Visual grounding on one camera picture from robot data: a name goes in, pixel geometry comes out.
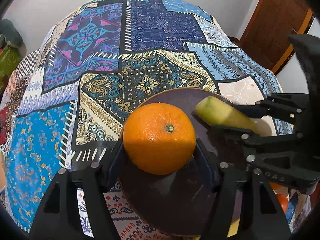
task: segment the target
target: metal bolt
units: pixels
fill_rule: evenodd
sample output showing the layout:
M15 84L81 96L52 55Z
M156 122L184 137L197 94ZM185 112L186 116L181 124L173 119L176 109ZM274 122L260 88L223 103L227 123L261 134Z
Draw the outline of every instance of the metal bolt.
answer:
M98 168L99 165L100 165L100 163L98 163L98 162L93 162L93 163L91 163L90 166L95 169L95 168Z
M298 137L299 139L303 138L303 133L302 133L302 132L298 132L297 137Z
M262 174L262 171L261 171L259 168L255 168L255 169L253 170L253 172L254 172L255 174L257 174L257 175Z
M249 138L249 134L247 134L247 133L244 133L243 135L241 135L242 140L246 140L248 138Z
M60 175L62 175L62 174L64 174L66 171L67 171L67 170L66 170L65 168L60 168L60 169L58 170L58 173L59 173Z
M253 162L255 160L255 158L256 157L253 154L250 154L250 155L247 156L247 162L249 162L249 163Z
M229 164L225 163L225 162L222 162L222 163L220 163L220 167L223 168L223 169L226 169L226 168L229 167Z

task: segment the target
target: door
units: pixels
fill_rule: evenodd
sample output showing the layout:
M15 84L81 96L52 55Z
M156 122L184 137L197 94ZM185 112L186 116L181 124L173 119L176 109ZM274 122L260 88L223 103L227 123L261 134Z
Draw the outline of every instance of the door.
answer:
M258 64L272 69L290 45L288 36L299 31L307 12L304 0L263 0L240 40L241 48Z

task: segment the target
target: orange fruit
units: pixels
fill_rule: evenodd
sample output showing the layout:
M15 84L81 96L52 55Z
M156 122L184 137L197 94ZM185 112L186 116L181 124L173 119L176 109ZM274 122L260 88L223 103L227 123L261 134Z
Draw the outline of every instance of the orange fruit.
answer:
M284 194L277 194L276 197L282 207L283 212L285 213L287 211L288 205L289 205L289 201L288 201L287 196Z
M138 107L123 128L128 156L143 171L164 175L182 168L196 147L187 115L178 107L153 103Z
M280 189L282 188L283 186L279 185L279 184L276 184L274 182L269 182L270 184L270 187L273 189L273 190L277 190L277 189Z

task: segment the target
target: round tray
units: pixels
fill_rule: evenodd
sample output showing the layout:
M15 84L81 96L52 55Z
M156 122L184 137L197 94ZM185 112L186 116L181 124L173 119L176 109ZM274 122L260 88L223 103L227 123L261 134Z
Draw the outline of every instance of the round tray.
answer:
M193 113L195 106L208 96L230 104L226 98L207 90L181 88L154 95L143 105L161 102L179 107L191 120L196 138L201 138L209 151L219 152L223 160L239 164L243 160L239 148L221 143L218 131L216 139L210 140L209 126ZM119 182L130 206L150 225L170 235L201 235L215 194L203 185L193 157L184 168L164 176L146 173L129 161L119 176ZM241 193L238 192L232 220L239 217L240 207Z

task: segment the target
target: patterned tablecloth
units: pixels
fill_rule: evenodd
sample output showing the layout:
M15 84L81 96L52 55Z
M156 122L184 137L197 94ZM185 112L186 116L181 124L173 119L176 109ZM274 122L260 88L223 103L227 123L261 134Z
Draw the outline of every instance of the patterned tablecloth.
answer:
M13 72L0 105L6 208L15 222L29 231L59 168L99 160L141 102L180 87L237 104L281 92L273 73L211 15L181 0L94 0L57 23ZM271 135L292 132L281 120L263 121ZM105 199L122 239L169 238L130 208L118 183ZM92 236L82 190L78 203L83 232Z

